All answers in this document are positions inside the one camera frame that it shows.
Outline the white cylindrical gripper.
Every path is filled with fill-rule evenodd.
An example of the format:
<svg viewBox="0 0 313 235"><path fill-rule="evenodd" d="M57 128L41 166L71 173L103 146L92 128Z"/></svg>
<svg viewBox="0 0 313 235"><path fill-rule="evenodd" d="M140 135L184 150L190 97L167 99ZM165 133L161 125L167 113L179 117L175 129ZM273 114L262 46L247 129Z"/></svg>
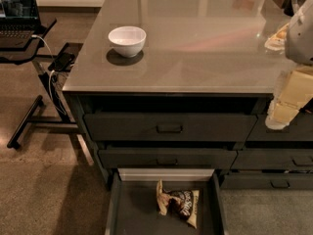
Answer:
<svg viewBox="0 0 313 235"><path fill-rule="evenodd" d="M313 68L298 66L292 70L283 83L277 100L272 100L265 125L272 130L282 130L289 126L304 107L313 98Z"/></svg>

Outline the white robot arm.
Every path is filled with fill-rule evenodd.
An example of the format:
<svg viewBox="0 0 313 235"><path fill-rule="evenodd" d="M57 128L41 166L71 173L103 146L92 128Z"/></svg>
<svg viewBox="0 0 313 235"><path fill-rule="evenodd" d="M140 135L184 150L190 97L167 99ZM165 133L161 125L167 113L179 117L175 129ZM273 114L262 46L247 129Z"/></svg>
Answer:
<svg viewBox="0 0 313 235"><path fill-rule="evenodd" d="M286 57L297 63L294 70L282 72L274 89L265 125L282 130L313 98L313 0L295 7L291 20L273 34L264 46L273 51L284 50Z"/></svg>

